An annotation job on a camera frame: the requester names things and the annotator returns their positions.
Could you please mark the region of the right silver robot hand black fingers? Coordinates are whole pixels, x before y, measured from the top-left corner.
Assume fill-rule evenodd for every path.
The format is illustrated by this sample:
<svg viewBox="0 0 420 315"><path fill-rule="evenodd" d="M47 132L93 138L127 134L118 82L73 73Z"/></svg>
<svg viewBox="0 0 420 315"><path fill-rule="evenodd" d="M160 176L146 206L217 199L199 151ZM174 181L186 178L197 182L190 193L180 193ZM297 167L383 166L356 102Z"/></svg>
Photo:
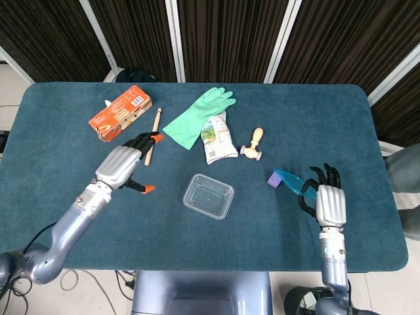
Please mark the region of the right silver robot hand black fingers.
<svg viewBox="0 0 420 315"><path fill-rule="evenodd" d="M324 163L326 173L319 167L311 166L310 170L315 172L318 180L310 178L306 180L301 188L302 195L298 195L300 208L315 218L321 229L336 228L343 233L344 225L347 223L345 192L341 187L341 176L338 170L327 163ZM309 188L316 191L316 207L306 204L303 194Z"/></svg>

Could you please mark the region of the left silver robot hand orange fingertips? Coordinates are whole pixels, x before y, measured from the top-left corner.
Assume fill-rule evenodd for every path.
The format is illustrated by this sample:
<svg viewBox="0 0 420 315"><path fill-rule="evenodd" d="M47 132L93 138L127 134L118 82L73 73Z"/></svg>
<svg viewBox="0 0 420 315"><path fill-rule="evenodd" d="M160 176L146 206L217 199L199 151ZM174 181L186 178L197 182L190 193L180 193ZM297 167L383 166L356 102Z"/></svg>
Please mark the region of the left silver robot hand orange fingertips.
<svg viewBox="0 0 420 315"><path fill-rule="evenodd" d="M128 187L142 194L156 189L154 185L141 185L131 177L140 161L164 136L159 131L141 133L122 146L116 146L95 171L96 179L112 190Z"/></svg>

